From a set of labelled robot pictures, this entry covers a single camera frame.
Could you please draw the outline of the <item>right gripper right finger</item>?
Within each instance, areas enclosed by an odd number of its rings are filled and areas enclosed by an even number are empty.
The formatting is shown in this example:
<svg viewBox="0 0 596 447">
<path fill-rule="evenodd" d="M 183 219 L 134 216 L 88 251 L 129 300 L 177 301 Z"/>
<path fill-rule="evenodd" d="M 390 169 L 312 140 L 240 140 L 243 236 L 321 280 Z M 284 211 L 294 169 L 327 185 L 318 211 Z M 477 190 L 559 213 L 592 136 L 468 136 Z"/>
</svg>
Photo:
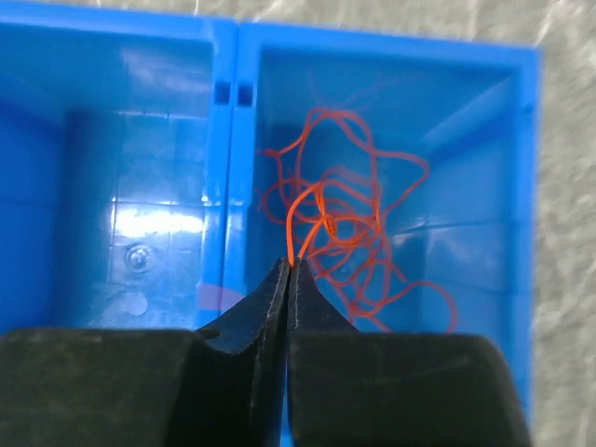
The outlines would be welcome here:
<svg viewBox="0 0 596 447">
<path fill-rule="evenodd" d="M 297 260 L 288 291 L 297 446 L 527 446 L 508 365 L 472 334 L 361 332 Z"/>
</svg>

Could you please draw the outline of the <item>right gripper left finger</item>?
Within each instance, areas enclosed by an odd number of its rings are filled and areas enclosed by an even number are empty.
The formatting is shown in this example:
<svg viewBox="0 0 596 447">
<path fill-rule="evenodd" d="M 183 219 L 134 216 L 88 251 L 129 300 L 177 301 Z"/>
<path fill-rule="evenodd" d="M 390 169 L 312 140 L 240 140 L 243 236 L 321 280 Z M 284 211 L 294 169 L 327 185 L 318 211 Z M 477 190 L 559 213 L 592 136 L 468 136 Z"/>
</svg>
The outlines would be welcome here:
<svg viewBox="0 0 596 447">
<path fill-rule="evenodd" d="M 5 446 L 276 446 L 290 266 L 186 330 L 34 328 L 1 339 Z"/>
</svg>

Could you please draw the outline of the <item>blue three-compartment bin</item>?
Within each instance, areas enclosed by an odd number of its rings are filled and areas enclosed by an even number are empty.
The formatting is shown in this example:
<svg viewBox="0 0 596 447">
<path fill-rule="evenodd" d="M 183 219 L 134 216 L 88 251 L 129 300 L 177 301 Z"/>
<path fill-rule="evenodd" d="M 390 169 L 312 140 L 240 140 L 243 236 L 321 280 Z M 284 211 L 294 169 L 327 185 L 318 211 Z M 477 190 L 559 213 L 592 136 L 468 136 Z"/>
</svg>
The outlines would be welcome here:
<svg viewBox="0 0 596 447">
<path fill-rule="evenodd" d="M 540 68 L 528 47 L 3 2 L 1 339 L 196 331 L 304 260 L 361 332 L 487 338 L 528 426 Z M 276 446 L 297 446 L 290 278 Z"/>
</svg>

